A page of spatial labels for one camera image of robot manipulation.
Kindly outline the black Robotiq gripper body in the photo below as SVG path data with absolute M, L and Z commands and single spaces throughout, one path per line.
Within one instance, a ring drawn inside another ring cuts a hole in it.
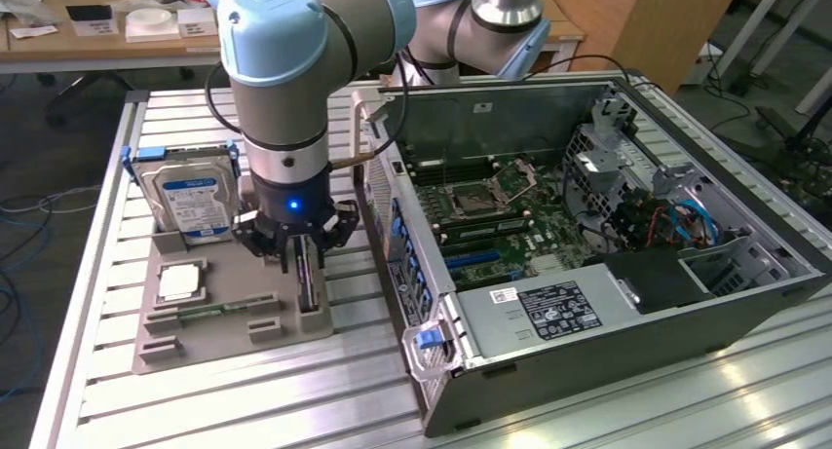
M 334 216 L 330 173 L 331 168 L 325 168 L 311 179 L 295 183 L 251 175 L 259 198 L 258 229 L 271 238 L 299 234 L 327 237 L 323 226 Z

